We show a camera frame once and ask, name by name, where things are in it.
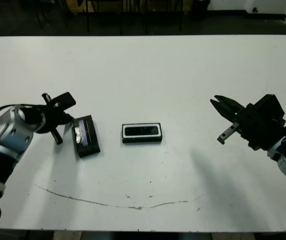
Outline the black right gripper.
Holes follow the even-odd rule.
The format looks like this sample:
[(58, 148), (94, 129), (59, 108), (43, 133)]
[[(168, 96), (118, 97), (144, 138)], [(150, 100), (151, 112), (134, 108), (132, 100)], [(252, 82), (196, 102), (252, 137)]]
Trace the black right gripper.
[(211, 104), (232, 123), (217, 138), (221, 144), (225, 144), (233, 133), (239, 133), (253, 150), (269, 150), (285, 136), (284, 111), (280, 103), (256, 102), (242, 106), (222, 95), (215, 95), (214, 98), (210, 100)]

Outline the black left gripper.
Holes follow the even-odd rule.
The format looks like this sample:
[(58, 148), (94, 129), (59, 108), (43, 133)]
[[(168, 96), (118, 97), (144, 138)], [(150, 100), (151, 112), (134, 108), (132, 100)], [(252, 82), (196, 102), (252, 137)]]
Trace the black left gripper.
[(73, 117), (65, 113), (68, 103), (68, 94), (63, 93), (55, 98), (51, 98), (49, 94), (43, 93), (42, 98), (45, 105), (40, 107), (44, 115), (44, 123), (39, 129), (39, 134), (51, 133), (57, 145), (63, 143), (63, 139), (57, 131), (58, 125), (65, 125), (72, 122)]

